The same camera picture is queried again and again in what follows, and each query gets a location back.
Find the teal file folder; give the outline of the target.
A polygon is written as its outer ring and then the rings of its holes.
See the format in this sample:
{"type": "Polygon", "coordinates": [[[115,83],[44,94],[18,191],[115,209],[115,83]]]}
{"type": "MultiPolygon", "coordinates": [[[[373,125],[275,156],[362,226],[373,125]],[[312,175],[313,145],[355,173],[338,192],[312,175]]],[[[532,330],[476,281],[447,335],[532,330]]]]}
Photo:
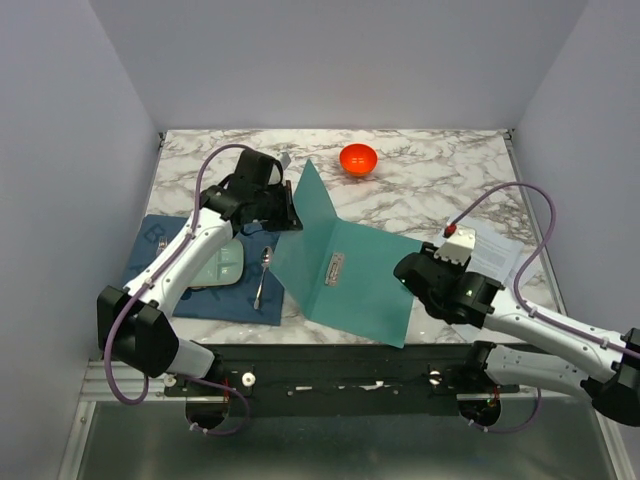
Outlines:
{"type": "Polygon", "coordinates": [[[318,324],[402,348],[414,296],[393,271],[422,242],[338,217],[312,162],[293,195],[301,231],[284,232],[270,271],[303,315],[318,324]],[[345,254],[334,287],[325,285],[331,255],[345,254]]]}

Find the metal folder clip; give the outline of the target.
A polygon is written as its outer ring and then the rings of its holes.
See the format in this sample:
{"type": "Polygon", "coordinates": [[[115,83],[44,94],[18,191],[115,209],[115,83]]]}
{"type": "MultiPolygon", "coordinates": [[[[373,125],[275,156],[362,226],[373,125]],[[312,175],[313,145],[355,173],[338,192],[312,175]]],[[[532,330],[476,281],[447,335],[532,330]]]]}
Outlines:
{"type": "Polygon", "coordinates": [[[325,285],[334,287],[338,284],[339,276],[344,266],[345,254],[334,252],[331,255],[325,275],[325,285]]]}

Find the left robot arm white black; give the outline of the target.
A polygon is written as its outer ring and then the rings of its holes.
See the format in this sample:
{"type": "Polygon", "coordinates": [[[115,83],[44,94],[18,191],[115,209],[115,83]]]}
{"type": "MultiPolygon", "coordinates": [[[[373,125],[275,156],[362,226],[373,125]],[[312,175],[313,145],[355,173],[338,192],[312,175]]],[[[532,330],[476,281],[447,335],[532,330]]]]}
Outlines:
{"type": "Polygon", "coordinates": [[[222,380],[211,350],[179,337],[170,324],[184,291],[205,264],[243,228],[297,231],[302,222],[284,171],[287,155],[274,158],[245,145],[222,182],[195,187],[194,206],[178,234],[149,266],[123,287],[107,286],[97,299],[104,365],[119,360],[150,378],[187,376],[201,395],[222,380]]]}

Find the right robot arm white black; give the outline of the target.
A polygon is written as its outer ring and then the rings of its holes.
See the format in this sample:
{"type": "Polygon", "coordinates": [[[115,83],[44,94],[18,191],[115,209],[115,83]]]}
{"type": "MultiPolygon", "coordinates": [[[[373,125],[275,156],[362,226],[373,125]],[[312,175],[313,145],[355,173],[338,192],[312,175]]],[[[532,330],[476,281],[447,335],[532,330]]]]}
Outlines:
{"type": "Polygon", "coordinates": [[[450,325],[472,325],[522,340],[535,353],[494,346],[464,362],[460,379],[469,390],[489,385],[530,385],[588,398],[620,424],[639,424],[639,331],[621,334],[520,302],[500,282],[440,258],[433,245],[404,257],[393,274],[425,307],[450,325]]]}

